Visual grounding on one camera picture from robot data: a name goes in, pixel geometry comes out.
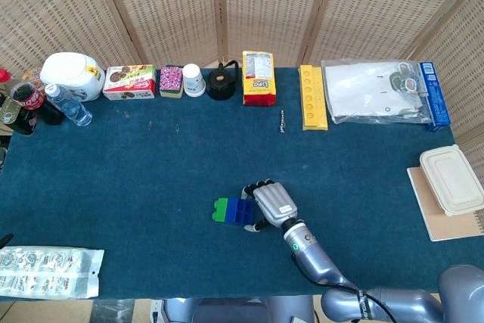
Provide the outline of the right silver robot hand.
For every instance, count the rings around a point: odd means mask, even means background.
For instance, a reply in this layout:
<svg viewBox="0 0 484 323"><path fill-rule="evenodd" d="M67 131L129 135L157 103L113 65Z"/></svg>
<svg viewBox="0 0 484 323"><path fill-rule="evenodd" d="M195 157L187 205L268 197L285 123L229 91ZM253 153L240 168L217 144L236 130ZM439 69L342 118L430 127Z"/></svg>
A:
<svg viewBox="0 0 484 323"><path fill-rule="evenodd" d="M283 228L286 221L292 222L297 218L297 206L279 182L266 179L247 185L242 189L241 197L244 200L253 200L263 214L263 219L259 222L245 225L245 231L258 232L269 225Z"/></svg>

